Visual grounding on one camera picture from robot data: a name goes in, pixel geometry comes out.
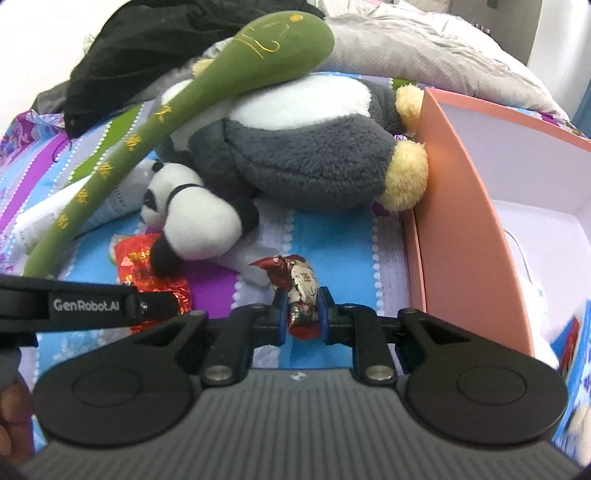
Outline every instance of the red candy wrapper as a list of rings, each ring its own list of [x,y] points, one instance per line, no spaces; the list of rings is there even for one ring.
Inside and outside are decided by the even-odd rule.
[[[572,325],[570,326],[569,334],[566,337],[566,345],[564,347],[562,356],[560,357],[560,364],[558,371],[564,379],[567,378],[570,367],[573,363],[574,351],[577,348],[577,340],[579,339],[579,327],[580,322],[577,317],[573,319]]]
[[[119,273],[119,282],[134,285],[139,291],[171,291],[178,300],[178,312],[190,312],[193,309],[189,282],[184,277],[157,278],[150,266],[152,245],[159,233],[148,233],[126,238],[115,245],[115,261]],[[156,325],[167,319],[154,319],[131,327],[131,333]]]
[[[287,328],[298,340],[320,336],[318,321],[318,279],[311,265],[299,255],[262,258],[251,263],[267,272],[275,288],[288,291],[289,312]]]

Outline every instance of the hand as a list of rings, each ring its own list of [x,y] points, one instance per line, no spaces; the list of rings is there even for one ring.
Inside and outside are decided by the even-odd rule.
[[[31,393],[22,376],[0,393],[0,455],[19,465],[35,453]]]

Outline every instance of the white tube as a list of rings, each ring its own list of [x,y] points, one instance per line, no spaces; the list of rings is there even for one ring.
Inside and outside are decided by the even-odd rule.
[[[90,217],[80,233],[86,233],[127,213],[139,210],[142,206],[144,193],[154,176],[152,165],[154,165],[154,160],[143,159]],[[13,231],[17,244],[26,253],[35,247],[41,235],[57,219],[60,212],[82,189],[89,178],[90,176],[87,176],[68,185],[17,217]]]
[[[210,258],[209,261],[240,272],[244,280],[249,283],[258,287],[266,287],[270,283],[267,272],[262,268],[252,266],[251,263],[276,255],[279,255],[279,252],[275,248],[254,244],[245,238],[237,242],[221,257]]]

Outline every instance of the gray plush toy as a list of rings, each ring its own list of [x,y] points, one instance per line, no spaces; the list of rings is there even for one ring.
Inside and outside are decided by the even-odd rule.
[[[157,99],[168,103],[187,82]],[[423,92],[315,73],[227,100],[157,149],[221,198],[263,193],[287,207],[345,210],[374,199],[413,207],[427,184],[424,147],[392,134],[416,129]]]

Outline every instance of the small panda plush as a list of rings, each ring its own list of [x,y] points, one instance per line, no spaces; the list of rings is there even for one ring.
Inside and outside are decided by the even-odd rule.
[[[153,170],[140,215],[147,225],[162,229],[150,254],[156,276],[177,273],[186,260],[221,257],[258,226],[251,200],[222,200],[194,170],[178,163],[156,163]]]

